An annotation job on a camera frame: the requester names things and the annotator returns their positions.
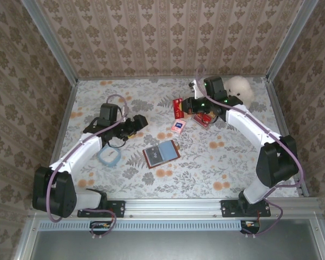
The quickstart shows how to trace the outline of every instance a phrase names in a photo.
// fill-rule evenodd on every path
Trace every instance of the table surface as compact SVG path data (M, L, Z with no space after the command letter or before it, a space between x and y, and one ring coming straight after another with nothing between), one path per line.
M251 143L220 119L205 130L186 115L181 135L170 131L174 122L172 100L193 95L188 87L191 80L80 81L61 154L99 116L101 105L111 94L124 96L129 117L142 114L148 126L120 148L121 159L116 166L107 167L93 156L81 172L73 173L75 185L103 190L110 199L236 198L255 177L258 152ZM250 111L278 132L264 78L248 80L256 97ZM116 97L111 103L124 104ZM181 157L148 169L142 150L171 139L179 143ZM119 144L120 140L114 140L112 145ZM295 188L280 188L271 197L298 197L298 193Z

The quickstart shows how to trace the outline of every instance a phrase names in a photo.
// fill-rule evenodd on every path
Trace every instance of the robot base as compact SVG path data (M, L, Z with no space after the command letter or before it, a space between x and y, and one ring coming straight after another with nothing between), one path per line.
M264 200L255 204L249 204L246 210L243 210L238 199L221 200L223 218L234 217L271 217L270 206Z
M101 194L99 206L95 210L110 210L117 218L123 218L125 213L124 200L107 200L107 194L103 191L88 188L90 191ZM79 218L112 218L112 215L105 212L90 212L87 210L78 210L77 217Z

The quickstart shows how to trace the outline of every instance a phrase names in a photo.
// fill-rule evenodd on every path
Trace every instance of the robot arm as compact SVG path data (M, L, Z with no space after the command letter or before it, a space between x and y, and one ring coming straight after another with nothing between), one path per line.
M116 122L117 105L104 103L100 116L95 118L83 131L79 141L57 162L49 167L40 167L35 172L32 206L37 210L47 211L47 188L52 173L58 169L50 190L50 212L60 217L68 217L74 210L106 209L107 196L104 192L75 187L72 174L79 172L89 159L97 154L113 137L123 141L148 125L142 115L135 115L133 121L127 119L112 129L98 134L99 131Z
M204 79L207 95L217 102L238 108L245 114L215 105L203 96L195 81L191 82L189 86L194 88L195 95L182 101L182 111L188 114L213 112L214 115L236 127L259 152L256 177L249 187L239 194L238 205L246 214L250 211L251 205L261 202L275 189L276 185L288 180L298 172L298 168L289 154L262 128L283 142L297 156L295 140L289 135L283 137L272 132L246 109L240 99L235 96L229 97L221 77L213 76ZM256 119L261 128L249 117Z

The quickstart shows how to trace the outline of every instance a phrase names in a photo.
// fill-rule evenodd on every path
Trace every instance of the small book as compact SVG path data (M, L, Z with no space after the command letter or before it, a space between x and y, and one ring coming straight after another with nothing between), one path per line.
M179 145L176 145L173 140L169 140L144 149L143 155L145 156L148 168L151 169L180 158L178 149Z

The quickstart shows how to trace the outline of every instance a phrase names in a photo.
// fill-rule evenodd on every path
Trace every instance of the red box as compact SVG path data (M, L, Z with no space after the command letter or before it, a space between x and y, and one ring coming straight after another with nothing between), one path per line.
M174 110L174 118L175 119L184 118L184 112L180 108L182 101L183 101L183 99L173 100L173 110Z
M203 114L203 113L198 113L194 115L192 118L196 123L204 127L205 129L208 129L210 126L210 122L212 118L209 115Z

